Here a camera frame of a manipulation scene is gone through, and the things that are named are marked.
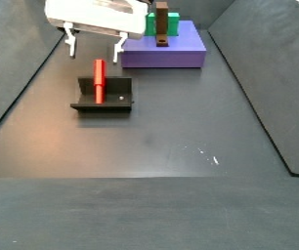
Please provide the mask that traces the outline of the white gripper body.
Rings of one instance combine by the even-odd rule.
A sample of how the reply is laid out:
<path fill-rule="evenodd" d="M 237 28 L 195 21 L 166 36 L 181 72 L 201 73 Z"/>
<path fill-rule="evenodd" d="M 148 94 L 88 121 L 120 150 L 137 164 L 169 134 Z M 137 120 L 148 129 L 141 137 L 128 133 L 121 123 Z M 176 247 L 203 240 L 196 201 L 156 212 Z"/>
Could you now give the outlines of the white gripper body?
<path fill-rule="evenodd" d="M 140 39 L 146 30 L 149 4 L 140 0 L 45 0 L 44 13 L 60 28 Z"/>

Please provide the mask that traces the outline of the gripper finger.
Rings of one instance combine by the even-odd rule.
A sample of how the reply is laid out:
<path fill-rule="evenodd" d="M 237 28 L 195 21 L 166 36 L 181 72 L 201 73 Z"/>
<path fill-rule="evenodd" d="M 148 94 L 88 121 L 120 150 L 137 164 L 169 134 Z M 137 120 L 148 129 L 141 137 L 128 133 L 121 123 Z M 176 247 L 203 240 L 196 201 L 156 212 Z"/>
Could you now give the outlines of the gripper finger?
<path fill-rule="evenodd" d="M 74 29 L 73 29 L 73 24 L 70 22 L 64 23 L 64 28 L 65 32 L 68 35 L 68 38 L 65 39 L 65 43 L 69 45 L 69 56 L 73 58 L 76 56 L 76 43 L 77 43 L 77 38 L 74 36 Z"/>
<path fill-rule="evenodd" d="M 113 46 L 113 63 L 118 61 L 118 54 L 124 52 L 122 45 L 128 40 L 129 34 L 128 32 L 120 32 L 120 40 Z"/>

